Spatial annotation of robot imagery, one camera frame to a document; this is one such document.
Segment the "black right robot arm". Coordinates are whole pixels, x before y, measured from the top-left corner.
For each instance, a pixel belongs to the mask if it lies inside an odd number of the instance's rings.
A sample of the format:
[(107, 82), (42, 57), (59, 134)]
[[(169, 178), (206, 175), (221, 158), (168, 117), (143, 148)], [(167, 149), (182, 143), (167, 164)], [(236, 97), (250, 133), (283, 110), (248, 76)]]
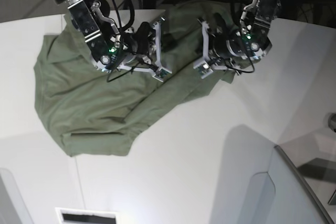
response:
[(125, 24), (109, 17), (110, 6), (106, 0), (55, 0), (67, 2), (75, 29), (84, 37), (91, 52), (93, 65), (99, 70), (117, 69), (150, 72), (155, 74), (159, 65), (152, 63), (150, 55), (159, 44), (159, 28), (143, 22), (135, 31), (132, 27), (135, 10), (132, 0), (125, 0), (130, 19)]

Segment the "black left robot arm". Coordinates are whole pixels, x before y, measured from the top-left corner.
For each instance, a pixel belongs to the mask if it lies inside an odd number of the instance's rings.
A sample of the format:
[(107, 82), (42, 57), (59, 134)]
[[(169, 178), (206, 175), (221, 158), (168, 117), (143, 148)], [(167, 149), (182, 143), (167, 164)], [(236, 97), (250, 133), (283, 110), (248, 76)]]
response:
[(232, 59), (257, 60), (271, 50), (268, 38), (271, 23), (279, 16), (281, 0), (230, 0), (233, 31), (223, 31), (224, 49), (217, 50)]

